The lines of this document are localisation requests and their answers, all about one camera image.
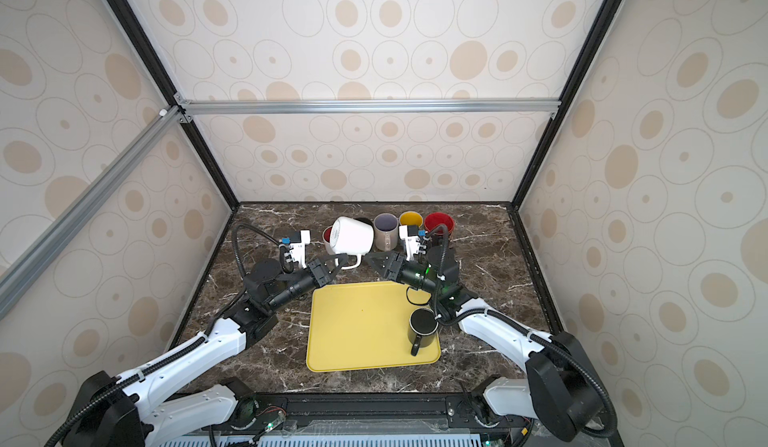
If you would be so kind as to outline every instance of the brown marble surface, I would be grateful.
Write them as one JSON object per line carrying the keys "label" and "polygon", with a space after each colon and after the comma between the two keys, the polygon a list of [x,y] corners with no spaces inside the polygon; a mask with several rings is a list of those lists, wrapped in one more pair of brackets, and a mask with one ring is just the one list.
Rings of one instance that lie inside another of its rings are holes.
{"label": "brown marble surface", "polygon": [[[339,216],[373,219],[381,212],[399,215],[405,211],[416,211],[424,216],[430,212],[450,214],[456,220],[452,246],[456,248],[456,259],[461,260],[461,276],[466,287],[529,327],[547,329],[503,205],[245,204],[240,207],[236,221],[250,222],[274,237],[310,229],[312,244],[308,246],[306,256],[312,259],[326,254],[320,235]],[[256,259],[276,258],[276,249],[263,238],[241,231],[240,239],[246,269],[250,269]],[[336,282],[373,280],[380,279],[363,261],[357,269],[343,270]],[[182,340],[204,329],[210,316],[240,288],[242,283],[227,233],[200,297],[192,307]],[[237,376],[256,392],[268,393],[456,392],[461,389],[458,381],[471,389],[489,375],[522,376],[516,365],[458,327],[441,327],[442,355],[434,364],[314,373],[306,367],[311,305],[311,295],[293,301],[279,312],[280,322],[261,342],[219,363],[183,391],[206,389],[226,377]]]}

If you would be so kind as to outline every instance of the wallpaper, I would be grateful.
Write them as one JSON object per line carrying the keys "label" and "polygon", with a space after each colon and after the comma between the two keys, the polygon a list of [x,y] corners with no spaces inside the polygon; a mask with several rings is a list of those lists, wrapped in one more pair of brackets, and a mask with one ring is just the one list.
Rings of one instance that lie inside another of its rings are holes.
{"label": "wallpaper", "polygon": [[237,198],[508,201],[547,112],[197,116]]}
{"label": "wallpaper", "polygon": [[629,447],[768,439],[767,13],[627,0],[523,205]]}
{"label": "wallpaper", "polygon": [[602,0],[133,0],[189,99],[559,97]]}
{"label": "wallpaper", "polygon": [[80,384],[166,350],[230,209],[173,127],[0,320],[0,445],[42,445]]}
{"label": "wallpaper", "polygon": [[0,0],[0,275],[165,106],[101,0]]}

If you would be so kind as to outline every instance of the side wall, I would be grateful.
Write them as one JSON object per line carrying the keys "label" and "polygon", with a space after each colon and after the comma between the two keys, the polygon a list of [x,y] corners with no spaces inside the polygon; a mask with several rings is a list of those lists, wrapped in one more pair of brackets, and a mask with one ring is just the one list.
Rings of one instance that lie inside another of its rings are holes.
{"label": "side wall", "polygon": [[627,0],[522,206],[632,447],[768,435],[767,12]]}
{"label": "side wall", "polygon": [[101,0],[0,0],[0,276],[163,106]]}
{"label": "side wall", "polygon": [[172,127],[0,320],[0,445],[42,445],[90,375],[165,351],[229,214]]}

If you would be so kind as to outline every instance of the white mug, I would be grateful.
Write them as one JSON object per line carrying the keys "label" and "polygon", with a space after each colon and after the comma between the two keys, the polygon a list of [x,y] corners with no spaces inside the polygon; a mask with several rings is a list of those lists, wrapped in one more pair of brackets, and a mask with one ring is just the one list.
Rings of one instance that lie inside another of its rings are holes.
{"label": "white mug", "polygon": [[342,269],[354,269],[362,262],[362,256],[371,251],[373,245],[373,227],[365,222],[340,217],[331,228],[330,246],[333,253],[348,253],[357,256],[357,263]]}

